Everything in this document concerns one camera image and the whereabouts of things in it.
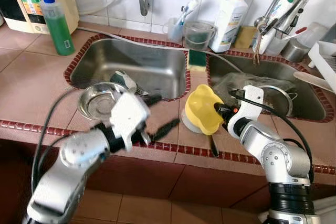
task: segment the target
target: kitchen counter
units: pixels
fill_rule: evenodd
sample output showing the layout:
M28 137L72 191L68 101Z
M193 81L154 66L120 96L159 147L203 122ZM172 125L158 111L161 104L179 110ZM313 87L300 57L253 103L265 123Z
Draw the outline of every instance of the kitchen counter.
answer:
M141 31L81 23L80 26L103 30L124 37L146 38L166 42L166 36ZM57 55L47 35L26 34L0 27L0 138L26 143L38 142L41 126L52 103L70 85L64 71L86 41L95 33L76 30L73 35L76 52L70 56ZM206 72L191 71L191 89L179 100L162 101L151 108L148 131L154 132L162 124L181 115L187 96L199 85L208 84ZM96 122L84 118L77 110L78 93L75 92L57 107L49 123L44 144L73 131L86 131ZM335 95L323 91L335 110ZM281 119L261 115L260 121L282 137L298 139ZM336 129L335 118L326 123L291 119L302 131L311 147L316 172L316 183L335 185ZM213 158L206 136L189 131L180 123L160 142L148 147L135 146L127 153L116 155L152 161L192 165L253 175L264 175L260 164L241 147L224 129L213 135L219 158Z

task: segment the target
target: stainless steel sink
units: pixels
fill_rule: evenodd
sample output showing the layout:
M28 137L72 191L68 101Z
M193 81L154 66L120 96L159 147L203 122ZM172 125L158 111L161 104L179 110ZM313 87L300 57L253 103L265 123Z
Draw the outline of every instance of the stainless steel sink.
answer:
M70 80L73 86L84 89L97 82L110 81L116 70L125 71L150 94L172 99L185 91L182 51L138 46L109 38L91 44Z
M296 87L288 91L296 92L298 94L298 97L293 100L292 115L294 117L317 121L325 118L326 113L323 105L312 90L311 86L293 76L293 73L297 71L295 68L275 61L261 61L259 66L254 66L252 60L249 58L227 55L224 57L245 73L280 80L288 80L295 84ZM209 71L212 85L215 85L225 74L237 72L225 61L214 56L209 57Z

